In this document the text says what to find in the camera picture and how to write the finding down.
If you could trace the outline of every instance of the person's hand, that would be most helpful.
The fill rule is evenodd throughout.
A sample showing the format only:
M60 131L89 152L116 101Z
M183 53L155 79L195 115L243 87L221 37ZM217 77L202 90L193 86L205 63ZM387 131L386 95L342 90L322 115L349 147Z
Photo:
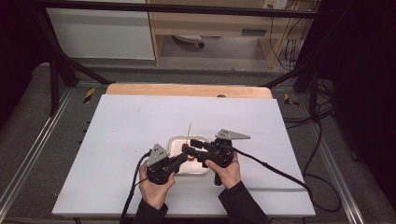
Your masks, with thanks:
M143 180L147 178L146 168L147 161L145 161L139 169L139 178ZM164 185L156 185L150 182L148 179L139 184L140 192L146 203L152 207L160 210L165 202L166 194L168 190L175 184L175 173L169 175L168 182Z
M239 162L236 152L233 153L233 160L231 161L231 164L226 168L221 168L210 160L206 160L205 164L212 171L218 173L221 182L226 189L232 188L241 181L241 173L239 171Z

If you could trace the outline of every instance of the person's left hand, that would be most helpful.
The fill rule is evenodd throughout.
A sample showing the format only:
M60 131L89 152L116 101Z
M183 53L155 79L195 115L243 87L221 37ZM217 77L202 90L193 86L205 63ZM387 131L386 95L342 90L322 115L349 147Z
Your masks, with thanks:
M145 161L139 169L139 178L143 180L147 178L146 168L147 161ZM165 202L168 190L175 184L175 173L169 175L168 182L164 185L157 185L150 182L148 179L139 184L140 192L143 199L152 207L160 210Z

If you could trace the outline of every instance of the white tray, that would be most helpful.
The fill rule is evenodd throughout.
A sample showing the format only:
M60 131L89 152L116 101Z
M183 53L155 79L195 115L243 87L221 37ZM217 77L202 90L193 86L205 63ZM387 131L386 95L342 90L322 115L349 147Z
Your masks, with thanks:
M204 136L174 136L169 140L169 156L177 156L181 153L181 147L186 143L190 145L190 139L196 139L202 142L209 142ZM181 164L177 175L204 175L208 171L208 168L202 167L202 163L198 162L197 159L193 161L186 161Z

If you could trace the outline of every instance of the yellow and black tape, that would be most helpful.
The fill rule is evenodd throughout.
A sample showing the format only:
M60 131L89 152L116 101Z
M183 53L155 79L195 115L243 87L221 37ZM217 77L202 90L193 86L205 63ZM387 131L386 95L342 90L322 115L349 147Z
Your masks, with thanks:
M294 106L300 106L300 104L298 102L291 101L289 99L289 95L287 93L285 93L285 104L294 105Z
M87 95L84 98L84 102L82 103L85 105L89 104L94 92L95 92L95 88L90 88L87 92Z

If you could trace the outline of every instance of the person's arm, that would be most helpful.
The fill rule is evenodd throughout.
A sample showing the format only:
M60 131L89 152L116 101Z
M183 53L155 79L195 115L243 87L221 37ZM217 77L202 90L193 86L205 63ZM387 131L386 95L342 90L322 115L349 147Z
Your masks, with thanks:
M139 169L140 180L147 179L147 162L145 161ZM172 173L168 182L164 185L156 185L148 179L139 184L142 200L134 216L133 224L159 224L168 211L165 198L168 190L175 184L175 173Z
M205 164L219 175L225 187L225 190L219 195L219 199L227 211L230 224L270 223L267 215L254 201L241 181L240 166L236 152L233 153L231 164L226 168L217 166L213 161L205 161Z

